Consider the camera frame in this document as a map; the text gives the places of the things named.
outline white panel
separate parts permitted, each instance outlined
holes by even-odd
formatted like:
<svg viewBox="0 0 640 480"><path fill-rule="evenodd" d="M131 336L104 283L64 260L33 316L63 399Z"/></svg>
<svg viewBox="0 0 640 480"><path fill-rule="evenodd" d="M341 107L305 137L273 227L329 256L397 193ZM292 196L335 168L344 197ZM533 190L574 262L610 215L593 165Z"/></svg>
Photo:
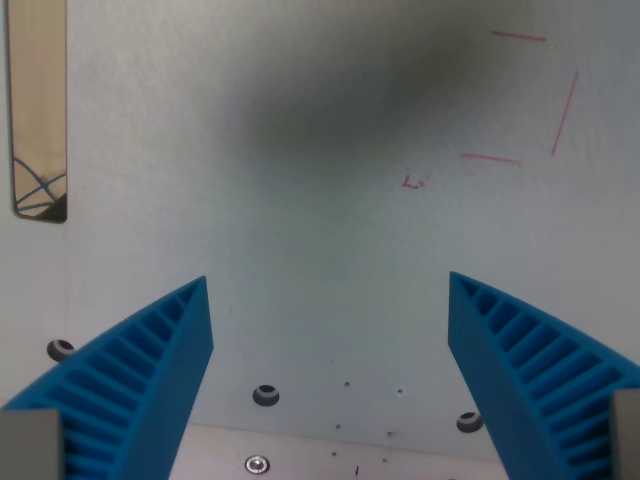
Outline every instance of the white panel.
<svg viewBox="0 0 640 480"><path fill-rule="evenodd" d="M245 471L244 461L252 455L269 460L271 469L264 477L254 477ZM212 478L507 480L502 467L495 463L190 425L182 439L171 480Z"/></svg>
<svg viewBox="0 0 640 480"><path fill-rule="evenodd" d="M23 349L44 355L65 314L81 344L206 274L196 421L495 459L486 431L455 429L474 406L446 345L450 270L640 359L639 13L69 0L69 220L0 206L2 387L43 368ZM252 402L262 383L275 407Z"/></svg>

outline screw head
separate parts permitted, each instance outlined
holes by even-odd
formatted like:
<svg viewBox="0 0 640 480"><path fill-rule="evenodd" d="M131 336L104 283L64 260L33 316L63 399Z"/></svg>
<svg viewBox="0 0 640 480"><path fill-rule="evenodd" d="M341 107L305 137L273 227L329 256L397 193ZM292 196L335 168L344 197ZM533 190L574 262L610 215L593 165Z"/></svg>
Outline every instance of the screw head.
<svg viewBox="0 0 640 480"><path fill-rule="evenodd" d="M477 412L463 413L458 417L456 427L462 433L474 433L482 428L484 421L482 416Z"/></svg>
<svg viewBox="0 0 640 480"><path fill-rule="evenodd" d="M271 464L267 457L252 455L244 461L244 468L252 475L262 475L269 471Z"/></svg>
<svg viewBox="0 0 640 480"><path fill-rule="evenodd" d="M47 353L52 360L61 362L74 354L75 348L66 340L52 340L47 345Z"/></svg>

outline blue ribbed gripper pad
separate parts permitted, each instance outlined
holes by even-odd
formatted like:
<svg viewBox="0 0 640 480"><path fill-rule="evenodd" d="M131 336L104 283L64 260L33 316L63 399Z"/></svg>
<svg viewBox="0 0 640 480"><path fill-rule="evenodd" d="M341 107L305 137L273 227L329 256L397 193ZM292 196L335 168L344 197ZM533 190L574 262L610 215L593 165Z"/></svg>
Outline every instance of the blue ribbed gripper pad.
<svg viewBox="0 0 640 480"><path fill-rule="evenodd" d="M612 478L609 404L614 390L640 386L637 365L457 273L449 347L510 479Z"/></svg>
<svg viewBox="0 0 640 480"><path fill-rule="evenodd" d="M49 370L4 408L54 408L67 480L166 480L213 351L204 277Z"/></svg>

